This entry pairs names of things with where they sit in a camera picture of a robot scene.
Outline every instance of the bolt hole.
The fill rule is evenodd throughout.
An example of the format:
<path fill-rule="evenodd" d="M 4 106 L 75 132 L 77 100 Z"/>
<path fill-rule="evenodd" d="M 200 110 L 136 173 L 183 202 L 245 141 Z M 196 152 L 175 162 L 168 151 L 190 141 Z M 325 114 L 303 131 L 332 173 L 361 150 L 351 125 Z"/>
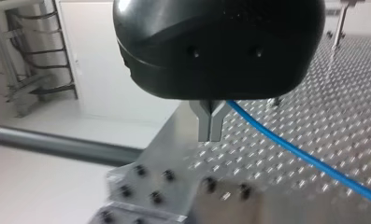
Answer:
<path fill-rule="evenodd" d="M 187 48 L 187 53 L 188 53 L 189 56 L 194 57 L 194 58 L 199 58 L 200 57 L 199 49 L 195 46 L 189 46 Z"/>
<path fill-rule="evenodd" d="M 254 46 L 249 49 L 249 56 L 261 58 L 264 54 L 264 49 L 260 46 Z"/>

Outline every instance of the white wall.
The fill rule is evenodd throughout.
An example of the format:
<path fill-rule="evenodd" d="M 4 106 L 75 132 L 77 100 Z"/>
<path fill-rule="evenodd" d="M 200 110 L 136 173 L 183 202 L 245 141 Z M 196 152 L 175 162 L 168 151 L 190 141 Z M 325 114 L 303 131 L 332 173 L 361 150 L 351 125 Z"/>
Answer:
<path fill-rule="evenodd" d="M 178 101 L 142 91 L 130 78 L 117 43 L 112 1 L 60 1 L 82 111 L 87 116 L 160 127 Z"/>
<path fill-rule="evenodd" d="M 327 3 L 327 8 L 340 8 L 338 3 Z M 338 17 L 329 17 L 325 31 L 335 31 Z M 371 35 L 371 3 L 360 3 L 348 9 L 344 32 L 349 35 Z"/>

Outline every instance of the aluminum checker plate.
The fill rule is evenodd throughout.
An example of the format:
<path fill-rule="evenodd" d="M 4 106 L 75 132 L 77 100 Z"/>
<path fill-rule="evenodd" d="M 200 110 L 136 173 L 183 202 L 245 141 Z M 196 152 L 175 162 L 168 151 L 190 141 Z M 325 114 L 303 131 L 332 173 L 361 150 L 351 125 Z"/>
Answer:
<path fill-rule="evenodd" d="M 371 188 L 371 37 L 348 35 L 336 55 L 331 46 L 324 37 L 307 77 L 279 106 L 239 103 L 275 133 Z M 236 112 L 225 118 L 219 143 L 196 143 L 196 125 L 189 106 L 181 105 L 136 162 L 147 174 L 130 171 L 118 185 L 133 196 L 114 192 L 111 200 L 187 216 L 200 179 L 212 175 L 252 183 L 263 195 L 259 223 L 371 223 L 371 202 L 272 143 Z M 164 180 L 168 169 L 175 181 Z M 156 190 L 164 197 L 158 205 L 150 200 Z"/>

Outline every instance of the floor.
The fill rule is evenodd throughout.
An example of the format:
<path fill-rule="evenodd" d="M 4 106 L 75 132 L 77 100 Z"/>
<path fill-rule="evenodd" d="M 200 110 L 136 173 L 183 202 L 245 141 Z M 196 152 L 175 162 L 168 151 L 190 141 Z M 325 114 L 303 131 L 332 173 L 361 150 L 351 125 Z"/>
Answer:
<path fill-rule="evenodd" d="M 87 118 L 59 99 L 17 119 L 0 96 L 0 124 L 131 147 L 146 147 L 160 127 Z M 85 224 L 107 197 L 113 167 L 0 147 L 0 224 Z"/>

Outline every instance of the blue hose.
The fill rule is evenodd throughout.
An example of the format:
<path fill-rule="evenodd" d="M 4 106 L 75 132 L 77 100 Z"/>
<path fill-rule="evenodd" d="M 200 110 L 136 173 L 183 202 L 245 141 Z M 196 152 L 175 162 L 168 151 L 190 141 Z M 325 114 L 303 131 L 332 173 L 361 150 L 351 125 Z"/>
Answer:
<path fill-rule="evenodd" d="M 293 144 L 287 142 L 286 140 L 280 138 L 275 133 L 271 132 L 267 128 L 265 128 L 261 123 L 259 123 L 256 119 L 254 119 L 249 113 L 247 113 L 240 105 L 238 105 L 235 101 L 227 101 L 228 105 L 231 106 L 243 119 L 245 119 L 251 126 L 257 129 L 259 132 L 263 133 L 266 137 L 270 138 L 273 142 L 279 144 L 280 146 L 284 147 L 285 149 L 291 151 L 295 156 L 301 158 L 302 160 L 312 164 L 319 170 L 325 172 L 326 174 L 330 175 L 332 178 L 338 180 L 342 184 L 348 186 L 349 188 L 353 189 L 357 193 L 363 195 L 365 198 L 371 200 L 371 189 L 368 189 L 356 181 L 347 178 L 342 173 L 338 172 L 331 166 L 327 165 L 326 163 L 316 159 L 315 157 L 309 155 L 305 151 L 299 149 L 298 147 L 294 146 Z"/>

